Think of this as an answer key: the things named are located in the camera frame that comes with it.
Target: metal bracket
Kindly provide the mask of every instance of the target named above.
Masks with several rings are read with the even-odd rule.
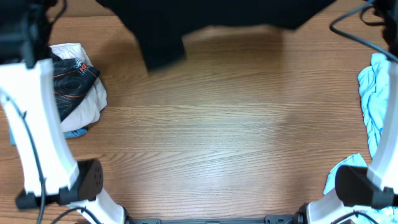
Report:
[[[266,224],[293,224],[293,215],[267,215]]]
[[[95,200],[103,188],[103,171],[98,159],[78,161],[79,176],[71,189],[67,187],[59,190],[57,195],[48,195],[45,204],[57,202],[59,205],[68,205],[82,200]],[[18,209],[40,207],[41,197],[36,197],[32,192],[26,194],[25,190],[15,199]]]
[[[160,219],[132,220],[132,224],[162,224]]]

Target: white cloth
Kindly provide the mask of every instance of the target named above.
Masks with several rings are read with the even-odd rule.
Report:
[[[52,52],[62,59],[77,58],[93,66],[80,44],[58,44],[50,47]],[[84,100],[61,122],[62,131],[74,131],[98,121],[100,111],[106,104],[106,90],[100,78],[97,78]]]
[[[387,111],[389,67],[390,63],[385,55],[373,54],[371,66],[362,70],[358,75],[363,120],[368,132],[369,151],[372,158],[379,145]]]

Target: light blue cloth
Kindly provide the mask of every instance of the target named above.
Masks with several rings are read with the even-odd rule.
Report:
[[[358,75],[363,121],[368,132],[369,151],[372,158],[379,145],[387,111],[389,67],[390,63],[385,55],[373,54],[371,66],[362,70]]]
[[[323,190],[324,195],[335,187],[336,172],[342,165],[367,167],[365,160],[359,153],[353,154],[352,156],[347,157],[347,159],[339,162],[336,166],[334,166],[334,168],[332,168],[328,175],[328,180],[326,181],[326,186]],[[375,219],[375,221],[377,221],[379,224],[398,223],[397,207],[387,207],[382,210],[371,210],[366,214]],[[359,216],[358,218],[351,217],[351,220],[355,222],[355,224],[372,224],[367,218],[362,216]]]
[[[328,180],[326,181],[325,189],[323,189],[323,194],[327,194],[329,191],[335,188],[335,179],[336,172],[341,165],[348,166],[359,166],[359,167],[367,167],[365,160],[363,160],[362,156],[357,153],[352,156],[347,157],[347,159],[339,162],[332,170],[329,172]]]

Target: clothing pile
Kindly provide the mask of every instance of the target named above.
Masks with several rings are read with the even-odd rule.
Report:
[[[100,119],[100,111],[107,104],[106,90],[98,78],[100,71],[93,67],[80,44],[59,44],[51,49],[61,128],[66,138],[78,137],[87,133],[88,124]]]
[[[335,0],[96,0],[136,36],[148,70],[185,57],[182,36],[206,26],[297,29]]]
[[[362,70],[358,75],[359,94],[363,119],[368,132],[369,152],[373,158],[379,145],[383,130],[384,118],[387,112],[389,99],[389,67],[390,62],[383,54],[373,54],[371,66]],[[338,168],[342,165],[367,167],[365,160],[357,153],[347,157],[337,164],[329,173],[323,194],[335,188],[335,177]],[[387,207],[381,210],[371,210],[367,213],[378,223],[398,223],[398,208]],[[371,223],[366,217],[351,218],[355,224]]]

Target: wood grain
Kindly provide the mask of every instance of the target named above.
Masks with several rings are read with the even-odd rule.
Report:
[[[60,19],[51,43],[82,43],[108,91],[99,123],[68,141],[73,155],[100,159],[106,190],[134,218],[263,217],[318,200],[339,161],[370,162],[357,76],[373,51],[328,30],[353,4],[296,32],[199,30],[184,37],[187,60],[154,73],[117,17]],[[339,27],[385,47],[357,17]],[[2,112],[0,127],[0,223],[33,223],[36,210],[14,205],[22,167]],[[46,209],[44,223],[64,209]]]

